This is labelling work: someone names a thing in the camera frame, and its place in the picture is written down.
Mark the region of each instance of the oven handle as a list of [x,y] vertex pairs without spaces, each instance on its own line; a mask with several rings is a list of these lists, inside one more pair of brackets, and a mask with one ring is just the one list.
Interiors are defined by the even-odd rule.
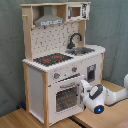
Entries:
[[62,85],[62,86],[60,86],[60,88],[69,88],[69,87],[72,87],[72,86],[74,86],[75,85],[75,82],[72,82],[71,84],[69,84],[69,85]]

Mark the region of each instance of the gray curtain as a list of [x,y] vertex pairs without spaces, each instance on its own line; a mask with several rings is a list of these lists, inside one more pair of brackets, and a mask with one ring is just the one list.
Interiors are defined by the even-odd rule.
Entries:
[[[128,73],[128,1],[90,1],[86,44],[106,48],[103,79],[123,86],[123,78]],[[25,101],[20,4],[44,2],[68,0],[0,0],[0,116],[16,110],[20,102]]]

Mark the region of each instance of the white robot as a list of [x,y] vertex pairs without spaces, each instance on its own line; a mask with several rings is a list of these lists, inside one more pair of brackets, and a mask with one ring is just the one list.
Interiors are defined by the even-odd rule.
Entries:
[[104,104],[113,106],[128,98],[128,74],[124,78],[125,88],[118,92],[112,92],[101,84],[92,87],[85,80],[81,80],[81,87],[82,104],[95,114],[100,114],[104,111]]

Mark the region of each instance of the oven window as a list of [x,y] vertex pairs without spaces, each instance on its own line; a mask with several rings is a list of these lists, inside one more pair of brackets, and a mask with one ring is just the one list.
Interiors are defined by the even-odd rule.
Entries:
[[77,104],[77,87],[56,94],[56,112],[71,108]]
[[72,17],[80,16],[80,7],[72,7]]

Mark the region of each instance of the faucet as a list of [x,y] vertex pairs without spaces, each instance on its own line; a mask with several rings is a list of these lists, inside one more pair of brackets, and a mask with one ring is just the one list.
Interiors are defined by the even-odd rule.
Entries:
[[69,43],[68,46],[67,46],[68,49],[72,49],[73,47],[75,47],[75,44],[73,44],[73,42],[72,42],[72,39],[73,39],[73,37],[74,37],[75,35],[80,36],[80,41],[82,41],[82,35],[81,35],[80,33],[74,33],[74,34],[71,36],[71,38],[70,38],[70,43]]

